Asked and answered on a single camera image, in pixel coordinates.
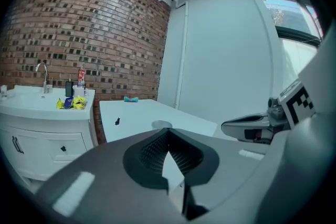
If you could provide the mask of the large yellow printed packet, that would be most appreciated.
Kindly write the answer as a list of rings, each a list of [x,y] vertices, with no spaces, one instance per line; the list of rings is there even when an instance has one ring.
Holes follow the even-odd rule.
[[[86,106],[86,103],[87,103],[86,98],[78,95],[77,97],[73,98],[72,108],[74,110],[83,110]]]

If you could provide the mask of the black soap dispenser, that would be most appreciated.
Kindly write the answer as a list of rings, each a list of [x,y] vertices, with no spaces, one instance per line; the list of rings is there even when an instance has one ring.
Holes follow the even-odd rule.
[[[74,89],[73,89],[74,85],[73,85],[73,81],[71,80],[71,76],[69,76],[69,79],[66,81],[65,83],[65,96],[67,98],[69,97],[73,97],[74,95]]]

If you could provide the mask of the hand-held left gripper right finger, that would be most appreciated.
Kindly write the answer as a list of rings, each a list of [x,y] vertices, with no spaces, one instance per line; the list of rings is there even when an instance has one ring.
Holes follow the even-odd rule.
[[[213,178],[169,195],[190,223],[335,224],[336,112],[305,119],[270,145],[211,142],[220,156]]]

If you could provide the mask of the white wall pipe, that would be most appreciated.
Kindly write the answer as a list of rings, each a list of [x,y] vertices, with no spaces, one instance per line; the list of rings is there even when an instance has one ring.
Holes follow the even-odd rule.
[[[187,26],[188,26],[188,11],[189,11],[188,1],[183,2],[180,6],[178,6],[178,8],[182,6],[185,6],[185,12],[184,12],[184,26],[183,26],[179,78],[178,78],[176,98],[175,98],[175,109],[179,108],[180,98],[181,98],[182,79],[183,79],[183,72],[184,72],[184,61],[185,61],[185,52],[186,52],[186,43],[187,43]]]

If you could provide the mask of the white table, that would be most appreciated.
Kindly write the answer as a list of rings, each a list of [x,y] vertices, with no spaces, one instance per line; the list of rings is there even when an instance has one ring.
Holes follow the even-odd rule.
[[[106,141],[113,142],[138,133],[153,130],[152,123],[166,121],[175,129],[213,136],[217,124],[174,109],[154,100],[137,103],[124,101],[100,101],[100,114]],[[115,125],[117,118],[120,124]]]

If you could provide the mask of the plain white mug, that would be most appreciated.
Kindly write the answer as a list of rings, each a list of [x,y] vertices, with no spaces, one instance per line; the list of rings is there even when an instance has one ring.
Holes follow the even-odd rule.
[[[85,87],[79,87],[77,85],[74,85],[73,87],[73,97],[74,98],[86,98],[89,95],[89,90]]]

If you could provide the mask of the white sink vanity cabinet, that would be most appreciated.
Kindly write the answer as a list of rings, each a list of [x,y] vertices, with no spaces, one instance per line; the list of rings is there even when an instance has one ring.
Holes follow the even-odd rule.
[[[15,86],[6,98],[0,98],[0,149],[20,177],[46,181],[98,146],[94,94],[89,90],[83,110],[56,108],[58,99],[66,98],[62,88],[43,93],[41,87]],[[16,151],[12,136],[24,154]]]

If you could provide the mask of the red tube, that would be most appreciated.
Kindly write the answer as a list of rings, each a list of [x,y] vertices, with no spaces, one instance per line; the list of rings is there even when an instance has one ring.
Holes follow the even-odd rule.
[[[86,75],[85,70],[83,68],[80,68],[78,70],[78,82],[77,82],[78,87],[85,87],[85,75]]]

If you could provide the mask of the black window frame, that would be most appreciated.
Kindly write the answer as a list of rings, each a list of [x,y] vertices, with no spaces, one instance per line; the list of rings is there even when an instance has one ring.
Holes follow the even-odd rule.
[[[284,50],[284,83],[290,84],[316,55],[323,40],[323,30],[308,0],[263,2]]]

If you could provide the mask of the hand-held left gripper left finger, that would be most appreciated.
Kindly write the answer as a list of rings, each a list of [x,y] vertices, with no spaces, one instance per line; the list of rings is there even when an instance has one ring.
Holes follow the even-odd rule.
[[[95,147],[49,178],[36,199],[59,223],[183,224],[165,189],[142,187],[123,166],[124,152],[156,133]]]

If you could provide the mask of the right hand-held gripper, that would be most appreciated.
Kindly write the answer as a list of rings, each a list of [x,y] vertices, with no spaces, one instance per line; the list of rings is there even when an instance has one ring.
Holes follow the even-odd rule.
[[[336,124],[336,22],[318,48],[285,41],[289,81],[277,97],[278,109],[292,129],[314,116]],[[266,113],[257,113],[221,125],[222,132],[241,142],[271,143],[272,129]]]

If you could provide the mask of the chrome faucet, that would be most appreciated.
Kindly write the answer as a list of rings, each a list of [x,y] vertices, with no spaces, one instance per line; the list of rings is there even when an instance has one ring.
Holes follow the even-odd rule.
[[[47,83],[47,79],[48,79],[47,65],[43,62],[38,63],[36,68],[35,68],[35,72],[38,72],[40,67],[43,67],[44,72],[45,72],[44,80],[43,80],[43,93],[48,93],[49,90],[50,90],[50,85]]]

